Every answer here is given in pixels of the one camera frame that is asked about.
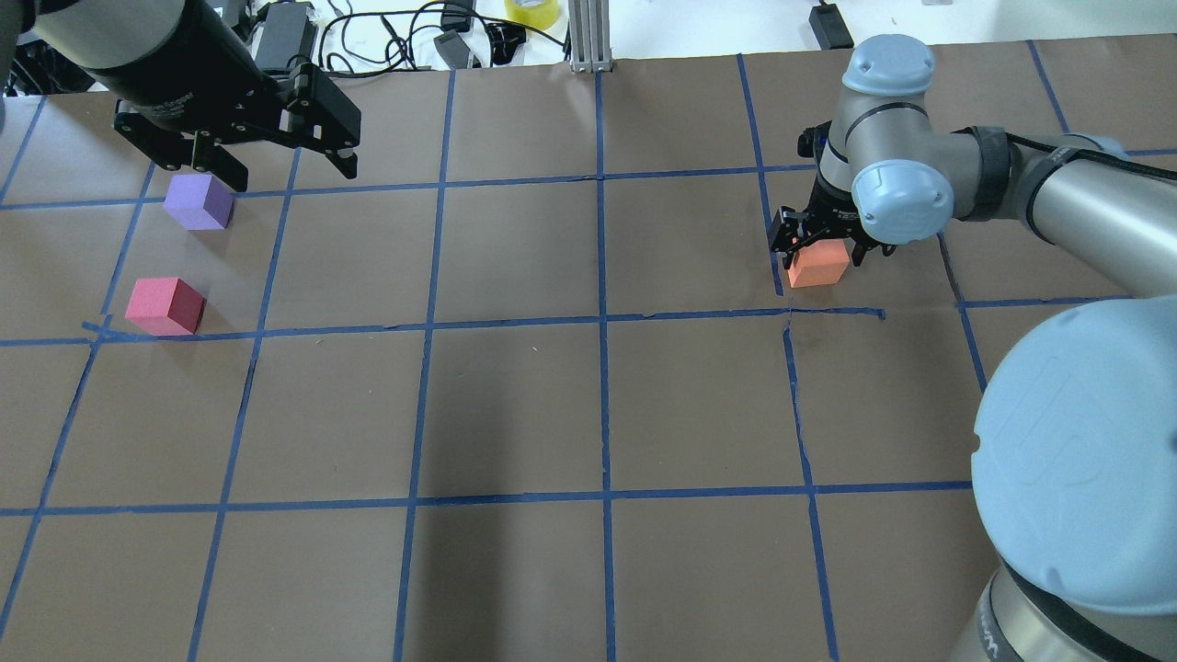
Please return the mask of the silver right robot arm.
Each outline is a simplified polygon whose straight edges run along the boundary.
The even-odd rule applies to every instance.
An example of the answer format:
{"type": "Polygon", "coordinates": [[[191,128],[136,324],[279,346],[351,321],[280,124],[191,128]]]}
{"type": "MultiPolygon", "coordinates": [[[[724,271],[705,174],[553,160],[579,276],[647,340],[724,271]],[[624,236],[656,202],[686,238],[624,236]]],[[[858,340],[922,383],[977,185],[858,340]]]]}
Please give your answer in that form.
{"type": "Polygon", "coordinates": [[[797,151],[818,168],[770,249],[794,269],[823,243],[842,264],[947,221],[1017,219],[1124,290],[1038,324],[982,397],[971,482],[1000,565],[955,661],[1172,661],[1176,611],[1173,171],[1113,138],[936,131],[920,40],[853,47],[830,121],[797,151]]]}

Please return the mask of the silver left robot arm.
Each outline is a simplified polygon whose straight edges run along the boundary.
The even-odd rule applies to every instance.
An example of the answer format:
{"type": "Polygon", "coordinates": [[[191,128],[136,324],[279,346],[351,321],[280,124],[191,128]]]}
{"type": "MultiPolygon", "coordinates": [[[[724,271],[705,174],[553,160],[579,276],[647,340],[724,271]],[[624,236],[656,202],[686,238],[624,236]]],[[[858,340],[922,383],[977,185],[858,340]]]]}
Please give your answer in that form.
{"type": "Polygon", "coordinates": [[[162,168],[250,185],[230,147],[275,143],[358,174],[361,113],[315,62],[266,74],[205,1],[5,1],[4,71],[34,32],[115,97],[113,127],[162,168]]]}

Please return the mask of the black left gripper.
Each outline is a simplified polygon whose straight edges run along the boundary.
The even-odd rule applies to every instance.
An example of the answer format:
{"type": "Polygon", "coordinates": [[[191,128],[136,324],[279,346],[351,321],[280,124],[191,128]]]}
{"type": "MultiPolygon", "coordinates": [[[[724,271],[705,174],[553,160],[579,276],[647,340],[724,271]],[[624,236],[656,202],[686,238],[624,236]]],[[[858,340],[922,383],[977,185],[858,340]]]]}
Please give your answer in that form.
{"type": "Polygon", "coordinates": [[[227,145],[270,140],[326,155],[358,176],[361,110],[327,72],[295,66],[278,82],[206,1],[86,1],[112,27],[84,69],[118,95],[113,130],[151,163],[217,176],[237,192],[250,171],[227,145]]]}

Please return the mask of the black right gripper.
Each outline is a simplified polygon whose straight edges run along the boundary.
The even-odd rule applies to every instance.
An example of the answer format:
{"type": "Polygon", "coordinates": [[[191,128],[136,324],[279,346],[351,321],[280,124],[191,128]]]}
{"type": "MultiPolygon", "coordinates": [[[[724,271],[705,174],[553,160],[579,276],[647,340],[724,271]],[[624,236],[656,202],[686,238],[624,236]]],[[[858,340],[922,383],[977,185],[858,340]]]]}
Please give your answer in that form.
{"type": "Polygon", "coordinates": [[[862,267],[872,251],[887,258],[898,249],[866,233],[849,193],[837,192],[817,180],[804,208],[779,207],[776,211],[771,223],[771,252],[782,257],[783,269],[791,269],[802,249],[827,239],[847,240],[855,269],[862,267]]]}

